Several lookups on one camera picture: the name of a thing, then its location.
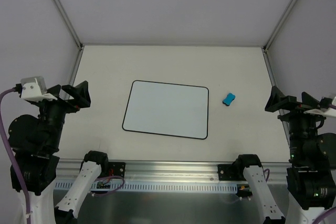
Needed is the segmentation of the blue whiteboard eraser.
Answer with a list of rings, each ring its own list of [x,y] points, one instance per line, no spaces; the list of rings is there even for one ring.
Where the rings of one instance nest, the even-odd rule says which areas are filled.
[[[228,93],[227,96],[222,100],[222,104],[225,106],[230,106],[235,100],[236,96],[232,93]]]

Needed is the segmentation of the white whiteboard black rim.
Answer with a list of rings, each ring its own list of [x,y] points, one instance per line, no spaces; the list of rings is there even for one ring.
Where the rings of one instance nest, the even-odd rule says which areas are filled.
[[[208,137],[209,89],[135,80],[122,128],[129,132],[204,140]]]

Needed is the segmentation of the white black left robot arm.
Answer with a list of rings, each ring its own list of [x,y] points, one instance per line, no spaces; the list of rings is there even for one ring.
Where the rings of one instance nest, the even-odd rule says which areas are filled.
[[[1,129],[11,161],[11,182],[23,205],[23,223],[77,223],[82,203],[91,185],[109,172],[108,156],[89,151],[65,197],[54,204],[56,169],[61,134],[67,114],[89,108],[87,81],[77,86],[46,88],[42,77],[23,79],[10,89],[21,99],[38,107],[37,116],[24,114]]]

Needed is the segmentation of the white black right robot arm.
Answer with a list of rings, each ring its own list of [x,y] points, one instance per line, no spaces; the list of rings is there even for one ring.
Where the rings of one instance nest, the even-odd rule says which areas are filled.
[[[279,209],[255,154],[242,154],[233,163],[237,178],[245,180],[257,203],[261,223],[320,223],[335,212],[335,134],[319,134],[327,118],[335,117],[335,98],[317,100],[306,92],[301,101],[273,86],[266,112],[284,110],[278,119],[289,127],[287,214]]]

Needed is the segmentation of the shiny metal front panel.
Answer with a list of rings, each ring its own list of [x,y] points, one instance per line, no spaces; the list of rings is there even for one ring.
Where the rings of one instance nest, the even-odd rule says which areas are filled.
[[[78,223],[260,223],[254,199],[232,194],[116,192],[87,196]]]

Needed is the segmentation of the aluminium front rail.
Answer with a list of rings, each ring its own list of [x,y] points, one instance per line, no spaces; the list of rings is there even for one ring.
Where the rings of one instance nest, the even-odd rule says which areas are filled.
[[[80,159],[61,159],[57,166],[58,178],[75,178],[80,172]],[[218,165],[231,162],[165,162],[116,161],[125,163],[126,182],[210,183],[219,181]],[[289,163],[262,163],[270,169],[270,184],[285,184]]]

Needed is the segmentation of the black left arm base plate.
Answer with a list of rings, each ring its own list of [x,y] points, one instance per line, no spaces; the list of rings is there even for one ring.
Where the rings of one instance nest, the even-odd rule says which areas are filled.
[[[125,176],[125,162],[109,162],[108,163],[108,175],[109,176],[119,176],[124,178]]]

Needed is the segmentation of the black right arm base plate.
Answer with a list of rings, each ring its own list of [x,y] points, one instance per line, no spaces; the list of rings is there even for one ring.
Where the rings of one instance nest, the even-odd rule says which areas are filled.
[[[218,164],[217,174],[219,181],[245,181],[242,170],[234,164]]]

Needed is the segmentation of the aluminium left corner post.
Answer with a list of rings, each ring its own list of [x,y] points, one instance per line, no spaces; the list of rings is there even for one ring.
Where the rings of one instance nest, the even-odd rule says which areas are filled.
[[[73,26],[73,24],[72,24],[72,22],[71,22],[71,20],[68,16],[63,4],[61,3],[60,0],[51,0],[51,1],[53,2],[53,4],[54,4],[58,14],[60,15],[62,21],[64,22],[68,32],[70,33],[76,47],[79,50],[81,50],[82,47],[83,47],[83,44],[82,44],[77,32],[75,31],[75,28],[74,28],[74,26]]]

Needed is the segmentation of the aluminium corner post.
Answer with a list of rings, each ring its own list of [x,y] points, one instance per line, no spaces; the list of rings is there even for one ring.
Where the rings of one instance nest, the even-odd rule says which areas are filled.
[[[62,21],[64,22],[68,32],[70,33],[76,47],[79,50],[81,50],[82,47],[83,47],[83,44],[82,44],[77,32],[75,31],[75,28],[74,28],[74,26],[73,26],[73,24],[72,24],[72,22],[71,22],[71,20],[68,16],[63,4],[61,3],[60,0],[51,0],[51,1],[53,2],[53,4],[54,4],[58,14],[60,15]]]
[[[271,45],[277,38],[278,34],[280,33],[282,27],[285,25],[287,19],[289,18],[290,14],[294,10],[296,4],[298,3],[299,0],[290,0],[287,6],[285,7],[284,11],[282,12],[278,22],[276,23],[274,29],[272,30],[269,38],[267,39],[266,43],[263,46],[263,50],[265,52],[268,52],[270,49]]]

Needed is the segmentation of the aluminium right corner post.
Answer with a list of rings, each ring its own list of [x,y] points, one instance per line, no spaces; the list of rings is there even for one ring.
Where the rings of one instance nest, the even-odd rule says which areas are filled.
[[[284,11],[282,12],[278,22],[276,23],[274,29],[272,30],[269,38],[267,39],[266,43],[263,46],[263,50],[265,52],[268,52],[270,49],[271,45],[277,38],[278,34],[280,33],[282,27],[285,25],[287,19],[289,18],[290,14],[294,10],[296,4],[298,3],[299,0],[290,0],[287,6],[285,7]]]

